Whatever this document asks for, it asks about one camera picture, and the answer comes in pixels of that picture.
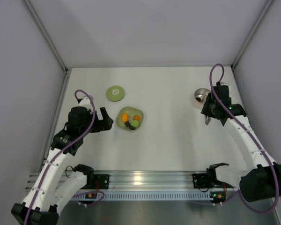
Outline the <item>metal serving tongs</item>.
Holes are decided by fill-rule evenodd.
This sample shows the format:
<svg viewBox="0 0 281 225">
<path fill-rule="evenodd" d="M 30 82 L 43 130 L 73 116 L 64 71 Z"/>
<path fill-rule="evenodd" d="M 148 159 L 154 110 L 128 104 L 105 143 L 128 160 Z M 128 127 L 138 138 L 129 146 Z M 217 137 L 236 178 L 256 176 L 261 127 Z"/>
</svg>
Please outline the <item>metal serving tongs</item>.
<svg viewBox="0 0 281 225">
<path fill-rule="evenodd" d="M 211 93 L 208 93 L 208 96 L 206 98 L 205 104 L 204 104 L 204 115 L 205 115 L 205 124 L 208 125 L 211 121 L 211 110 L 210 110 L 210 104 L 211 101 Z"/>
</svg>

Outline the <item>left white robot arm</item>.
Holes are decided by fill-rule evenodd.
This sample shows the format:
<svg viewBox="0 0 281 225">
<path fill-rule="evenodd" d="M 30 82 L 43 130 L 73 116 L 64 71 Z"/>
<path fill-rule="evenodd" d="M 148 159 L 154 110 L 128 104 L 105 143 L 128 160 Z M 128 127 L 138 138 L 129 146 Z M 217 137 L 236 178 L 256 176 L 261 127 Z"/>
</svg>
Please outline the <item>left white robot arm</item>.
<svg viewBox="0 0 281 225">
<path fill-rule="evenodd" d="M 79 196 L 79 190 L 89 189 L 93 199 L 100 193 L 100 179 L 96 179 L 92 167 L 83 164 L 73 167 L 66 181 L 58 185 L 83 145 L 84 137 L 111 130 L 113 125 L 106 109 L 100 108 L 103 117 L 100 120 L 93 98 L 86 92 L 83 94 L 82 98 L 76 99 L 78 105 L 70 110 L 63 129 L 54 136 L 48 158 L 30 192 L 11 209 L 20 225 L 55 225 L 66 205 Z"/>
</svg>

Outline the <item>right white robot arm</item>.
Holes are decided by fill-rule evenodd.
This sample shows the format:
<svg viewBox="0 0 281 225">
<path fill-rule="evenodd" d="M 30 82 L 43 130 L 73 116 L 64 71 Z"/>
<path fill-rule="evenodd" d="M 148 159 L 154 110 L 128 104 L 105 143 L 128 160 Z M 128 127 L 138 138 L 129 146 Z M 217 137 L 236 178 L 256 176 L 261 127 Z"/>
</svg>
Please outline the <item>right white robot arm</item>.
<svg viewBox="0 0 281 225">
<path fill-rule="evenodd" d="M 201 113 L 220 121 L 235 141 L 246 165 L 240 170 L 228 163 L 210 165 L 211 183 L 226 183 L 240 190 L 248 202 L 281 196 L 281 164 L 264 149 L 251 129 L 247 114 L 240 104 L 233 104 L 229 88 L 219 82 L 206 98 Z"/>
</svg>

